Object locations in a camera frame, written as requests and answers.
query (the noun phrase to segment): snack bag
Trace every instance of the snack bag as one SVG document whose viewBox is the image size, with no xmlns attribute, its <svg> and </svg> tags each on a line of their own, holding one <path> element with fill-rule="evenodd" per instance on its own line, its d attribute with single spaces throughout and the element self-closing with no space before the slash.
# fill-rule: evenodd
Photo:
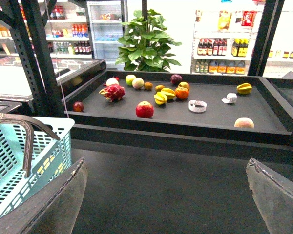
<svg viewBox="0 0 293 234">
<path fill-rule="evenodd" d="M 230 21 L 231 21 L 232 13 L 227 11 L 220 11 L 219 12 L 219 19 L 218 19 L 218 30 L 228 30 Z"/>
</svg>

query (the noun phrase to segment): refrigerator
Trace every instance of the refrigerator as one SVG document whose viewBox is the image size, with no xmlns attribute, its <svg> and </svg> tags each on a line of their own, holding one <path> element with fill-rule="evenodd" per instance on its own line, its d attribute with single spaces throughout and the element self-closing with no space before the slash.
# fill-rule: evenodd
<svg viewBox="0 0 293 234">
<path fill-rule="evenodd" d="M 127 21 L 126 1 L 88 1 L 87 7 L 94 58 L 105 59 L 109 69 L 123 70 L 124 64 L 115 61 L 121 46 L 117 40 L 124 33 L 121 23 Z"/>
<path fill-rule="evenodd" d="M 285 0 L 263 77 L 293 78 L 293 0 Z"/>
<path fill-rule="evenodd" d="M 248 75 L 265 1 L 199 3 L 203 2 L 192 12 L 195 26 L 190 73 Z"/>
</svg>

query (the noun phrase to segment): floor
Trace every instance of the floor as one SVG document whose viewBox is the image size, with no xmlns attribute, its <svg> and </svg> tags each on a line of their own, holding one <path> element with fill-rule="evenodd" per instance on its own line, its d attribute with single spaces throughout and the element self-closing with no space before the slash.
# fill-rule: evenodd
<svg viewBox="0 0 293 234">
<path fill-rule="evenodd" d="M 79 148 L 73 160 L 84 157 L 89 175 L 73 234 L 269 233 L 246 160 L 101 143 Z M 266 165 L 293 181 L 293 166 Z"/>
</svg>

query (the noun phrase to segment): red apple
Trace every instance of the red apple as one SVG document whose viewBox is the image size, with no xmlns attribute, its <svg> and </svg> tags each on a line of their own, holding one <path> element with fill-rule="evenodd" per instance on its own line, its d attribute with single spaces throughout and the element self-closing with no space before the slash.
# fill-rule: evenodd
<svg viewBox="0 0 293 234">
<path fill-rule="evenodd" d="M 182 76 L 178 74 L 174 74 L 170 77 L 170 82 L 172 84 L 178 85 L 182 81 Z"/>
<path fill-rule="evenodd" d="M 148 101 L 142 101 L 136 107 L 136 115 L 139 118 L 151 118 L 153 114 L 154 108 Z"/>
<path fill-rule="evenodd" d="M 83 112 L 84 111 L 83 103 L 81 101 L 76 101 L 73 105 L 73 111 Z"/>
</svg>

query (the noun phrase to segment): orange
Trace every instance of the orange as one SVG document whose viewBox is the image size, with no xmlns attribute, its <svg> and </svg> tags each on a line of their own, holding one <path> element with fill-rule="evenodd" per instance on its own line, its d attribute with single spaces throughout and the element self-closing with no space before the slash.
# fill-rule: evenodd
<svg viewBox="0 0 293 234">
<path fill-rule="evenodd" d="M 184 87 L 177 87 L 175 89 L 175 94 L 178 99 L 184 100 L 189 96 L 189 89 Z"/>
</svg>

